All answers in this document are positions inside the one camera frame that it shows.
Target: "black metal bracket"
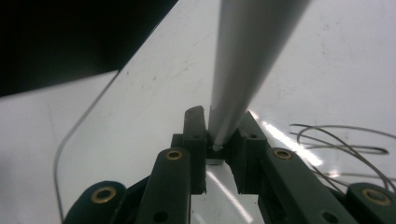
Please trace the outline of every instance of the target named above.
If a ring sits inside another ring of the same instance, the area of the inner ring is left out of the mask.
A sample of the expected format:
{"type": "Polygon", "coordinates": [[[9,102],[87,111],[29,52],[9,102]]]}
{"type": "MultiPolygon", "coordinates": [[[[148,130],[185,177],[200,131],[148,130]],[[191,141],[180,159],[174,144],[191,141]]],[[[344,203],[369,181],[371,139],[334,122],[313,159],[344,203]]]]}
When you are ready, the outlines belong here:
{"type": "Polygon", "coordinates": [[[257,194],[265,223],[396,223],[396,196],[372,184],[354,184],[346,196],[323,186],[298,155],[271,148],[246,113],[221,152],[211,150],[201,106],[186,111],[151,176],[126,189],[101,182],[85,190],[64,223],[190,223],[190,197],[205,188],[205,160],[225,160],[240,194],[257,194]]]}

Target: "white rod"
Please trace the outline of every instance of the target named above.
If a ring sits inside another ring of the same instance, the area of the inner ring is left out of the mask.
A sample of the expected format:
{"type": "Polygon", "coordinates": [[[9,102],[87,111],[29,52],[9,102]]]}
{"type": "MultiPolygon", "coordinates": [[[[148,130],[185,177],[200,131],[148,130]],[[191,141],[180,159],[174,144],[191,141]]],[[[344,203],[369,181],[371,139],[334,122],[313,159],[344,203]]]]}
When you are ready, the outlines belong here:
{"type": "Polygon", "coordinates": [[[309,0],[223,0],[209,114],[214,149],[227,143],[309,0]]]}

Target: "white table surface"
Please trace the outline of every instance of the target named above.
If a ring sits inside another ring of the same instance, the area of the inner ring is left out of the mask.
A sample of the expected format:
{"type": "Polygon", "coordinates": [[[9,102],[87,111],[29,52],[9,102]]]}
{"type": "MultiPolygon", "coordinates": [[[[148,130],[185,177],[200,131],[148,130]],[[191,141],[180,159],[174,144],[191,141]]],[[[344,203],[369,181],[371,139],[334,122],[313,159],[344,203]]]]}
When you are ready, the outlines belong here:
{"type": "Polygon", "coordinates": [[[0,98],[0,223],[60,223],[55,151],[115,75],[0,98]]]}
{"type": "MultiPolygon", "coordinates": [[[[301,152],[323,172],[373,173],[342,152],[304,150],[290,125],[352,125],[396,134],[395,10],[389,0],[313,1],[249,108],[273,146],[301,152]]],[[[96,182],[131,186],[149,175],[172,133],[182,132],[186,109],[202,105],[207,120],[218,18],[219,1],[179,0],[67,139],[58,166],[65,212],[96,182]]],[[[394,139],[332,132],[349,144],[387,148],[388,156],[365,157],[396,176],[394,139]]],[[[192,200],[192,223],[262,223],[256,199],[235,195],[226,166],[208,171],[208,193],[192,200]]]]}

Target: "brass screw hole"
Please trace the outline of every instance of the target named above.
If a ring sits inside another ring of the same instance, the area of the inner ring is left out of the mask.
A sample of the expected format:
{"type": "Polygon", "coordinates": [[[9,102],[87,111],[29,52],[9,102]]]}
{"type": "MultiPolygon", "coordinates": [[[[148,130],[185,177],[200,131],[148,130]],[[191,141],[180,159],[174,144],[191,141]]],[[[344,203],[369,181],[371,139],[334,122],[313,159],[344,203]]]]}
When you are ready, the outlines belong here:
{"type": "Polygon", "coordinates": [[[176,161],[176,160],[180,159],[181,157],[183,157],[183,154],[178,150],[171,150],[166,154],[166,158],[169,161],[176,161]]]}
{"type": "Polygon", "coordinates": [[[280,150],[280,149],[275,150],[274,155],[276,157],[280,158],[281,160],[285,160],[285,161],[288,161],[291,159],[291,154],[286,150],[280,150]]]}
{"type": "Polygon", "coordinates": [[[376,189],[363,189],[361,191],[364,197],[372,203],[376,203],[379,205],[387,206],[391,204],[390,198],[376,189]]]}
{"type": "Polygon", "coordinates": [[[105,186],[97,189],[91,196],[93,203],[107,203],[116,196],[117,192],[111,186],[105,186]]]}

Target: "thin wire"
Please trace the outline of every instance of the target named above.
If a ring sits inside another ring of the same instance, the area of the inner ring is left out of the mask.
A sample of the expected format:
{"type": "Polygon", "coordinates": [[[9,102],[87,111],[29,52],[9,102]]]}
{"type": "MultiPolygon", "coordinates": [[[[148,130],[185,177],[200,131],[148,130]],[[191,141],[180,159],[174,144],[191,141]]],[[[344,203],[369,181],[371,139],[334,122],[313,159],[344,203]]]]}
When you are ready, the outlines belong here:
{"type": "MultiPolygon", "coordinates": [[[[378,175],[366,175],[366,174],[353,174],[353,173],[337,173],[339,176],[357,176],[357,177],[366,177],[366,178],[373,178],[379,179],[378,175]]],[[[396,182],[395,177],[388,177],[390,181],[396,182]]]]}
{"type": "Polygon", "coordinates": [[[110,82],[105,86],[105,88],[99,93],[99,95],[92,102],[92,104],[88,107],[88,109],[84,112],[84,114],[78,119],[78,121],[72,127],[72,129],[70,129],[70,131],[64,137],[64,139],[62,140],[62,142],[59,145],[58,149],[56,150],[55,158],[54,158],[54,162],[53,162],[53,167],[52,167],[53,168],[52,175],[53,175],[53,180],[54,180],[54,184],[55,184],[55,192],[56,192],[56,198],[58,200],[59,216],[61,218],[61,223],[64,223],[64,210],[63,210],[63,206],[62,206],[62,202],[61,202],[61,192],[60,192],[60,188],[59,188],[58,164],[59,164],[59,160],[61,158],[62,152],[64,151],[64,146],[66,145],[66,143],[68,142],[70,137],[73,135],[73,133],[76,131],[76,129],[79,127],[79,125],[82,123],[82,121],[84,121],[84,119],[88,117],[88,115],[91,113],[91,111],[96,106],[98,101],[102,98],[102,96],[105,94],[107,89],[111,86],[111,84],[117,78],[119,73],[120,72],[118,71],[118,73],[110,80],[110,82]]]}
{"type": "MultiPolygon", "coordinates": [[[[334,149],[339,149],[344,151],[345,153],[355,157],[356,159],[362,161],[363,163],[365,163],[367,166],[369,166],[372,170],[374,170],[378,177],[384,182],[384,186],[386,189],[389,189],[389,186],[392,187],[393,191],[396,192],[396,188],[394,186],[394,184],[392,183],[392,181],[390,181],[390,179],[385,176],[381,171],[379,171],[374,165],[372,165],[369,161],[367,161],[360,153],[358,150],[354,149],[353,146],[348,145],[347,143],[345,143],[343,140],[341,140],[340,138],[338,138],[337,136],[335,136],[334,134],[323,130],[323,128],[345,128],[345,129],[351,129],[351,130],[359,130],[359,131],[365,131],[365,132],[370,132],[370,133],[378,133],[378,134],[382,134],[385,135],[387,137],[390,138],[394,138],[396,139],[396,135],[390,134],[390,133],[384,133],[384,132],[380,132],[377,130],[371,130],[371,129],[366,129],[366,128],[361,128],[361,127],[353,127],[353,126],[346,126],[346,125],[319,125],[319,126],[310,126],[310,125],[304,125],[304,124],[291,124],[290,126],[298,126],[298,127],[303,127],[304,129],[302,129],[299,133],[291,133],[294,135],[297,135],[297,142],[298,144],[302,144],[301,142],[301,137],[307,138],[307,139],[311,139],[320,143],[325,144],[325,146],[321,146],[321,145],[313,145],[313,144],[307,144],[310,145],[311,147],[309,147],[308,149],[313,149],[313,148],[334,148],[334,149]],[[334,145],[331,143],[328,143],[326,141],[308,136],[308,135],[304,135],[304,132],[307,132],[309,130],[317,130],[319,132],[322,133],[326,133],[327,135],[331,136],[333,139],[337,140],[338,142],[340,142],[342,145],[334,145]]],[[[379,152],[373,153],[371,152],[371,154],[377,154],[377,155],[384,155],[384,154],[389,154],[389,152],[381,147],[367,147],[367,146],[355,146],[355,147],[359,147],[359,148],[365,148],[365,149],[369,149],[369,150],[377,150],[379,152]]],[[[332,181],[334,181],[333,178],[330,178],[328,176],[326,176],[325,174],[323,174],[321,171],[319,171],[316,167],[314,168],[316,175],[324,178],[329,184],[331,184],[333,186],[333,183],[331,183],[332,181]]]]}
{"type": "MultiPolygon", "coordinates": [[[[312,172],[313,172],[315,175],[317,175],[318,177],[323,177],[323,175],[325,175],[324,173],[318,173],[318,172],[315,171],[315,170],[312,170],[312,172]]],[[[335,183],[337,183],[337,184],[339,184],[339,185],[342,185],[342,186],[344,186],[344,187],[348,187],[348,186],[349,186],[349,183],[344,182],[344,181],[341,181],[341,180],[337,180],[337,179],[335,179],[334,177],[327,176],[327,178],[329,178],[332,182],[335,182],[335,183]]]]}

